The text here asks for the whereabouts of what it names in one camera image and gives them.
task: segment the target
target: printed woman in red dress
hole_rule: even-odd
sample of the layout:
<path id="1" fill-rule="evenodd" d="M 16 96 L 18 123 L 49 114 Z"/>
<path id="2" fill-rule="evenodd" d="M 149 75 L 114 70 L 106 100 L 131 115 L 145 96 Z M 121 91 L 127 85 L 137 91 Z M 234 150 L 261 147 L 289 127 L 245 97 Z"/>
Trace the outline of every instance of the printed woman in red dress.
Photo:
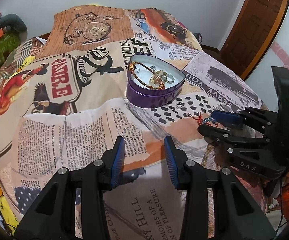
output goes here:
<path id="1" fill-rule="evenodd" d="M 22 90 L 22 85 L 24 85 L 35 75 L 45 74 L 47 72 L 48 65 L 49 64 L 41 64 L 39 67 L 33 70 L 22 71 L 8 80 L 0 94 L 0 115 L 4 114 L 9 109 L 9 106 L 12 103 L 12 97 L 17 95 Z"/>

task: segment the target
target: purple tin box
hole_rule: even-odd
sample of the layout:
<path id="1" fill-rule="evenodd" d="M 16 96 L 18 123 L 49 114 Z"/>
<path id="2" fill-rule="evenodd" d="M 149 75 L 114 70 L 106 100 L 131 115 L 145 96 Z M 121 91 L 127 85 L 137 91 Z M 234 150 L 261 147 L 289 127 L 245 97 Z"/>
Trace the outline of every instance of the purple tin box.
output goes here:
<path id="1" fill-rule="evenodd" d="M 165 83 L 165 89 L 153 90 L 143 86 L 134 78 L 132 73 L 128 71 L 126 97 L 132 104 L 142 108 L 155 108 L 167 104 L 178 95 L 185 79 L 184 73 L 179 69 L 164 60 L 145 54 L 133 55 L 129 63 L 132 61 L 139 61 L 149 68 L 154 66 L 155 71 L 163 70 L 174 77 L 172 84 Z M 148 84 L 152 73 L 141 65 L 136 65 L 136 68 L 139 69 L 139 73 L 137 73 L 138 77 Z"/>

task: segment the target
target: door panel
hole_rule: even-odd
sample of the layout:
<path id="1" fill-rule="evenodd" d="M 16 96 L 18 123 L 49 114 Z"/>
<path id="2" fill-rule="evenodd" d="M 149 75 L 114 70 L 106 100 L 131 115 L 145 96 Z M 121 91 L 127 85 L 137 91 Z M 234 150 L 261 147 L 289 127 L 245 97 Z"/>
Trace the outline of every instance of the door panel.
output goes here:
<path id="1" fill-rule="evenodd" d="M 225 65 L 239 76 L 246 70 L 273 27 L 283 0 L 248 0 L 238 24 L 221 50 Z"/>

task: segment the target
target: yellow fabric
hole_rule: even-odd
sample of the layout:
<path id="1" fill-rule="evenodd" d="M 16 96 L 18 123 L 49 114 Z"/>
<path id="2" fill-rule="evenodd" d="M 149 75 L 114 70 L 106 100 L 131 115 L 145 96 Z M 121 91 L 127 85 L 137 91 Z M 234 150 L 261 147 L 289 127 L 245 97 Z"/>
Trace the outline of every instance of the yellow fabric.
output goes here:
<path id="1" fill-rule="evenodd" d="M 35 56 L 29 56 L 29 57 L 26 57 L 24 62 L 22 63 L 22 65 L 17 69 L 17 71 L 13 74 L 17 74 L 19 71 L 21 71 L 24 67 L 26 67 L 29 63 L 31 63 L 33 60 L 35 59 Z"/>
<path id="2" fill-rule="evenodd" d="M 0 187 L 0 212 L 4 221 L 6 222 L 6 224 L 11 230 L 11 234 L 13 235 L 15 233 L 15 229 L 19 225 L 19 222 L 16 219 L 13 212 L 11 211 L 9 204 L 5 196 L 3 195 L 1 187 Z"/>

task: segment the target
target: printed eagle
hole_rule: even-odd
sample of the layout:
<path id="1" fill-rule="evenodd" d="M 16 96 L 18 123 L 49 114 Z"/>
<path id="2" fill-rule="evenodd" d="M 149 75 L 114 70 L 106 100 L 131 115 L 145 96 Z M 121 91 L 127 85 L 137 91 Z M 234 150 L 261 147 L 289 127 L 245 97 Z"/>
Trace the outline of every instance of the printed eagle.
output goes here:
<path id="1" fill-rule="evenodd" d="M 67 115 L 67 108 L 70 103 L 64 101 L 61 104 L 50 102 L 46 85 L 38 83 L 35 87 L 35 96 L 34 96 L 34 109 L 31 110 L 31 113 L 49 113 L 49 114 L 58 114 L 58 115 Z"/>

